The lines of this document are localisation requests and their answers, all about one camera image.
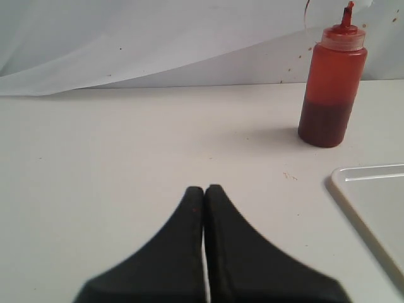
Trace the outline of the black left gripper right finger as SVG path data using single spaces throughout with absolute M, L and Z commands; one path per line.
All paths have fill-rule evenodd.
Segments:
M 205 251 L 212 302 L 346 302 L 334 278 L 292 258 L 256 231 L 222 186 L 204 196 Z

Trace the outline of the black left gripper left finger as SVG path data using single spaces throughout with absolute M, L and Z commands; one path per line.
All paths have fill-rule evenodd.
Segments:
M 76 302 L 204 302 L 203 197 L 188 187 L 165 225 L 136 253 L 87 281 Z

